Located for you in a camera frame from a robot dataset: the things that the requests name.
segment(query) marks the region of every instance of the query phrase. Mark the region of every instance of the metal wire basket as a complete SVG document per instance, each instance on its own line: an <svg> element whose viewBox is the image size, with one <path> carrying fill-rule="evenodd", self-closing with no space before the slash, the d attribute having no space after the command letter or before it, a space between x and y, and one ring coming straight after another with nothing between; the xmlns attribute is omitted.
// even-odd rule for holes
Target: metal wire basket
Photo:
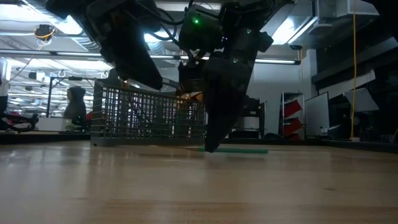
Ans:
<svg viewBox="0 0 398 224"><path fill-rule="evenodd" d="M205 107L200 102L95 82L93 145L203 144L204 138Z"/></svg>

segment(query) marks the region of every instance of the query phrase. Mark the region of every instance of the yellow cable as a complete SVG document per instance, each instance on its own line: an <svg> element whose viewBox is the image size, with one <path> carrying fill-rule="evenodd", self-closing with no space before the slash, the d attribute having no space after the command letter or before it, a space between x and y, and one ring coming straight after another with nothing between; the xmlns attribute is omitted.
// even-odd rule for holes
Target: yellow cable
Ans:
<svg viewBox="0 0 398 224"><path fill-rule="evenodd" d="M353 111L351 115L351 137L350 139L352 140L354 138L354 115L355 115L355 98L356 98L356 0L354 0L354 14L353 14L353 20L354 20L354 95L353 95Z"/></svg>
<svg viewBox="0 0 398 224"><path fill-rule="evenodd" d="M47 35L44 35L44 36L37 36L37 35L35 35L36 36L36 38L47 38L47 37L50 37L51 35L53 35L54 34L54 32L55 32L55 29L53 29L52 30L52 32L51 33L49 33L49 34L47 34Z"/></svg>

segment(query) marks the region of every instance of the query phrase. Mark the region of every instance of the wooden table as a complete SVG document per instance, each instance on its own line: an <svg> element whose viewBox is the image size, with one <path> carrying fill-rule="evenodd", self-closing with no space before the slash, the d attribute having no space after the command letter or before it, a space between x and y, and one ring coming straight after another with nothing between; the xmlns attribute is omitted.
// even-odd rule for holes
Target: wooden table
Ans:
<svg viewBox="0 0 398 224"><path fill-rule="evenodd" d="M239 147L0 146L0 223L398 223L397 155Z"/></svg>

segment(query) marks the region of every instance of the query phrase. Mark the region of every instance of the fluorescent light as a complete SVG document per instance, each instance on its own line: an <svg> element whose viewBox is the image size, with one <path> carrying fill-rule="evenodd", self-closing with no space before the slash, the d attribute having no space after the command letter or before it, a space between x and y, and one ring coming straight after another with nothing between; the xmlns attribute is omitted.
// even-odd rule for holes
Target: fluorescent light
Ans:
<svg viewBox="0 0 398 224"><path fill-rule="evenodd" d="M9 96L33 96L33 97L49 97L47 94L36 94L36 93L8 93ZM51 95L52 98L67 98L67 95L57 94ZM85 100L94 100L94 96L84 96Z"/></svg>
<svg viewBox="0 0 398 224"><path fill-rule="evenodd" d="M112 69L107 63L103 61L87 61L87 60L59 60L66 66L73 67L75 70L99 70L99 71L109 71Z"/></svg>
<svg viewBox="0 0 398 224"><path fill-rule="evenodd" d="M188 56L180 56L182 60L188 60ZM203 57L203 60L208 60L209 57ZM256 59L256 63L278 63L278 64L286 64L286 65L293 65L296 63L294 60L277 60L277 59Z"/></svg>
<svg viewBox="0 0 398 224"><path fill-rule="evenodd" d="M150 55L152 59L174 59L171 55Z"/></svg>
<svg viewBox="0 0 398 224"><path fill-rule="evenodd" d="M310 22L308 22L307 25L305 25L305 27L303 27L302 29L300 29L287 43L291 44L293 43L295 40L297 40L297 38L299 38L301 35L303 35L303 33L309 29L316 21L318 20L318 17L315 16L312 20L310 20Z"/></svg>
<svg viewBox="0 0 398 224"><path fill-rule="evenodd" d="M15 98L15 99L10 99L10 100L13 100L13 101L16 101L16 102L23 102L23 101L24 101L24 100L21 99L21 98Z"/></svg>
<svg viewBox="0 0 398 224"><path fill-rule="evenodd" d="M286 42L292 38L294 35L294 22L291 18L286 18L286 20L279 26L275 31L272 38L274 39L274 45L286 44Z"/></svg>
<svg viewBox="0 0 398 224"><path fill-rule="evenodd" d="M18 6L13 4L1 4L0 7L1 19L8 21L19 21L19 22L46 22L46 19L38 15L31 8L26 6Z"/></svg>
<svg viewBox="0 0 398 224"><path fill-rule="evenodd" d="M188 56L180 56L181 60L188 60ZM209 57L202 57L203 60L209 60Z"/></svg>
<svg viewBox="0 0 398 224"><path fill-rule="evenodd" d="M80 53L80 52L57 52L61 56L86 56L86 57L102 57L98 53Z"/></svg>
<svg viewBox="0 0 398 224"><path fill-rule="evenodd" d="M183 12L185 10L185 7L188 7L187 2L167 2L167 1L156 1L156 6L164 9L166 11L177 11L177 12ZM220 10L221 9L221 4L220 3L209 3L209 4L200 4L200 6L203 6L207 9L213 9L213 10Z"/></svg>
<svg viewBox="0 0 398 224"><path fill-rule="evenodd" d="M70 86L69 84L67 84L66 82L60 81L60 84L65 85L65 86Z"/></svg>
<svg viewBox="0 0 398 224"><path fill-rule="evenodd" d="M256 63L277 63L277 64L286 64L293 65L296 61L293 60L274 60L274 59L256 59Z"/></svg>
<svg viewBox="0 0 398 224"><path fill-rule="evenodd" d="M22 106L23 108L26 108L26 109L37 109L37 107L36 106Z"/></svg>
<svg viewBox="0 0 398 224"><path fill-rule="evenodd" d="M0 50L0 54L28 54L28 55L51 55L50 52L40 50Z"/></svg>

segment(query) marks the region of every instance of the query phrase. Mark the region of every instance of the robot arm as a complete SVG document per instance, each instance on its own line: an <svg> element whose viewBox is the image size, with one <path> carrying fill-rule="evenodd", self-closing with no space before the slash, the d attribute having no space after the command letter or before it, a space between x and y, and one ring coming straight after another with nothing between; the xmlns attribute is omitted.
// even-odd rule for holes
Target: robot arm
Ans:
<svg viewBox="0 0 398 224"><path fill-rule="evenodd" d="M101 46L102 56L123 80L131 78L157 90L162 88L162 77L149 57L144 33L154 35L163 27L168 39L189 57L178 68L181 89L203 92L209 115L205 144L213 152L244 108L257 52L265 52L273 43L260 30L278 8L271 0L250 0L227 2L214 13L192 2L184 20L177 22L154 0L48 0L46 8L62 18L71 15ZM160 17L160 12L170 20ZM163 23L174 26L173 34ZM174 39L177 25L182 25L179 41ZM194 56L191 50L198 53ZM202 59L205 54L210 54L208 60Z"/></svg>

